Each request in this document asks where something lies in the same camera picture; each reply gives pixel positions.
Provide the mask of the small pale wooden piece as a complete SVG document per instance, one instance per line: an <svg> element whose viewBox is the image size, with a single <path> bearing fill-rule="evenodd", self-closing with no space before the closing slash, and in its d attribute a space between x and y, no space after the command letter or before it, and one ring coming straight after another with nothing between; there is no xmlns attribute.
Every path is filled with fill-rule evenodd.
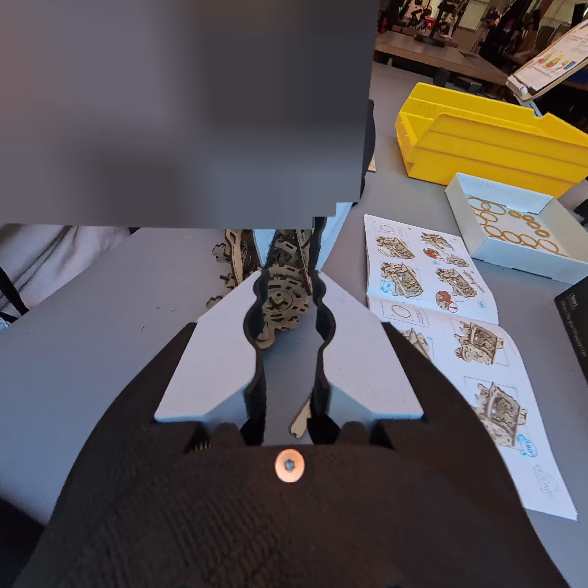
<svg viewBox="0 0 588 588"><path fill-rule="evenodd" d="M309 396L290 424L290 434L296 439L301 439L307 430L307 421L311 417L311 397Z"/></svg>

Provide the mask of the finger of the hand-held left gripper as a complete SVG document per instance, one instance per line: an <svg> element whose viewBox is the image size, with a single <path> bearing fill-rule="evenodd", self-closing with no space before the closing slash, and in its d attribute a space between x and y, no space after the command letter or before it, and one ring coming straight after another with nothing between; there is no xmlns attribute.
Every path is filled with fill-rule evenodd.
<svg viewBox="0 0 588 588"><path fill-rule="evenodd" d="M253 240L261 268L268 267L269 255L276 240L276 229L253 229Z"/></svg>
<svg viewBox="0 0 588 588"><path fill-rule="evenodd" d="M353 203L336 203L332 217L314 217L312 233L312 272L321 270L351 210Z"/></svg>

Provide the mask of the black product box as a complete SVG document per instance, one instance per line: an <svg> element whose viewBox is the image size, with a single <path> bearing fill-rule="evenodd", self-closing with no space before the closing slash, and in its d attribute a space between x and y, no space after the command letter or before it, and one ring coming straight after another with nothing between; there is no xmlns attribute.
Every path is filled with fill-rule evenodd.
<svg viewBox="0 0 588 588"><path fill-rule="evenodd" d="M587 380L587 277L557 295L554 303Z"/></svg>

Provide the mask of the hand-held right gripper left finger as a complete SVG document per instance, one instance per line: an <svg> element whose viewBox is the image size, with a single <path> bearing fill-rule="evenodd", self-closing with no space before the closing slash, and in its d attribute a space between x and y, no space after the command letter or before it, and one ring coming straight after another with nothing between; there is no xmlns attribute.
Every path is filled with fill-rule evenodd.
<svg viewBox="0 0 588 588"><path fill-rule="evenodd" d="M261 445L267 400L261 349L269 270L255 271L196 322L154 413L158 423L199 422L208 434L220 424Z"/></svg>

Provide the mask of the white printed sign board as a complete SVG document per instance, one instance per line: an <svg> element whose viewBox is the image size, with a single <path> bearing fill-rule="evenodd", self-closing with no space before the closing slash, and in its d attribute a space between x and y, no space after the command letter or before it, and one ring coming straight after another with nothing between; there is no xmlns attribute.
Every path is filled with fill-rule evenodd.
<svg viewBox="0 0 588 588"><path fill-rule="evenodd" d="M529 102L587 66L587 19L533 57L506 81L519 102Z"/></svg>

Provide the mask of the white cardboard box tray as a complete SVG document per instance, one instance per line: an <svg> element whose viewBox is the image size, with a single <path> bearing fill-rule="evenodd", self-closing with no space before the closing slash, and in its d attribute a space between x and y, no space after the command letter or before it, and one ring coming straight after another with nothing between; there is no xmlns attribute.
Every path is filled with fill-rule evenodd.
<svg viewBox="0 0 588 588"><path fill-rule="evenodd" d="M445 193L471 257L571 285L587 276L587 231L556 198L463 173L455 174ZM538 215L569 257L489 238L467 201L469 196Z"/></svg>

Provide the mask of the white instruction booklet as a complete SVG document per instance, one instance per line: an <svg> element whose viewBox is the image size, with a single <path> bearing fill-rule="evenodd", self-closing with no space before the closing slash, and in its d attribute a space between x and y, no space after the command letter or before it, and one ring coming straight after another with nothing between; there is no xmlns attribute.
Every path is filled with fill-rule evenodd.
<svg viewBox="0 0 588 588"><path fill-rule="evenodd" d="M472 407L526 509L577 520L522 356L461 238L364 216L367 301Z"/></svg>

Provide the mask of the wooden mechanical gear model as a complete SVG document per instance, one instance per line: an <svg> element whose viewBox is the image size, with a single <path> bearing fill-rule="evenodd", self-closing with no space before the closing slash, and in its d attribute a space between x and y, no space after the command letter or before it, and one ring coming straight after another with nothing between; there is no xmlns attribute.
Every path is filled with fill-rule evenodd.
<svg viewBox="0 0 588 588"><path fill-rule="evenodd" d="M274 248L269 254L268 297L263 306L263 331L256 338L259 349L270 348L277 332L294 329L299 315L308 310L312 293L308 274L308 261L312 229L281 229ZM227 229L224 241L212 249L217 262L230 266L220 279L224 281L224 294L209 298L205 307L211 309L234 290L262 264L254 244L251 229Z"/></svg>

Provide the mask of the brown wooden table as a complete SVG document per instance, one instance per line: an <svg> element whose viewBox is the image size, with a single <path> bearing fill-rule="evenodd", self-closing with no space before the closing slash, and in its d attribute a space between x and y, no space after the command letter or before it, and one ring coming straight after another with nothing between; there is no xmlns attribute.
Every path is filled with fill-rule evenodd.
<svg viewBox="0 0 588 588"><path fill-rule="evenodd" d="M505 86L507 75L477 54L468 54L453 47L434 47L418 42L412 36L388 31L375 39L375 57L381 63L426 77L437 70L469 77L482 82Z"/></svg>

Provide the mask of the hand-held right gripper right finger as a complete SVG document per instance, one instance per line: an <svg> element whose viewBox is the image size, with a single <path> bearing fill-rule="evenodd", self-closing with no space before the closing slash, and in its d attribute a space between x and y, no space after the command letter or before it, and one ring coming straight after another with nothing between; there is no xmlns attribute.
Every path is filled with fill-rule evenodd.
<svg viewBox="0 0 588 588"><path fill-rule="evenodd" d="M322 272L312 275L323 339L312 390L312 442L335 442L348 423L420 420L423 409L382 322Z"/></svg>

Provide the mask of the pile of rubber bands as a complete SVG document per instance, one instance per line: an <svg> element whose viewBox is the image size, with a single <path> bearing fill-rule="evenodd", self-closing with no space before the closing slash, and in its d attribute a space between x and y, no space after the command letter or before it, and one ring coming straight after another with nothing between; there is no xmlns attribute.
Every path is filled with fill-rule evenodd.
<svg viewBox="0 0 588 588"><path fill-rule="evenodd" d="M489 238L569 257L567 250L538 215L477 196L469 196L467 201Z"/></svg>

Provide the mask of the yellow plastic bin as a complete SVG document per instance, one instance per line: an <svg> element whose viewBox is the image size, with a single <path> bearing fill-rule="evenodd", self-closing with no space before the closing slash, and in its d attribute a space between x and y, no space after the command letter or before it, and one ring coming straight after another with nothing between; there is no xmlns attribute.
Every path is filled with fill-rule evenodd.
<svg viewBox="0 0 588 588"><path fill-rule="evenodd" d="M394 127L413 179L463 173L559 198L587 177L587 134L527 107L420 82Z"/></svg>

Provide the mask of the black textured pad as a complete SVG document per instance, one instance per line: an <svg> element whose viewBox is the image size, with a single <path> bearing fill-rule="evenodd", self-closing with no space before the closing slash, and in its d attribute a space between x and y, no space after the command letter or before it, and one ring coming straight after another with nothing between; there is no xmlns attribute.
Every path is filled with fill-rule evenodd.
<svg viewBox="0 0 588 588"><path fill-rule="evenodd" d="M368 100L367 117L366 117L366 128L364 135L364 154L362 160L362 176L360 184L360 197L363 196L365 186L365 176L368 172L373 154L375 151L376 143L376 128L374 120L374 101Z"/></svg>

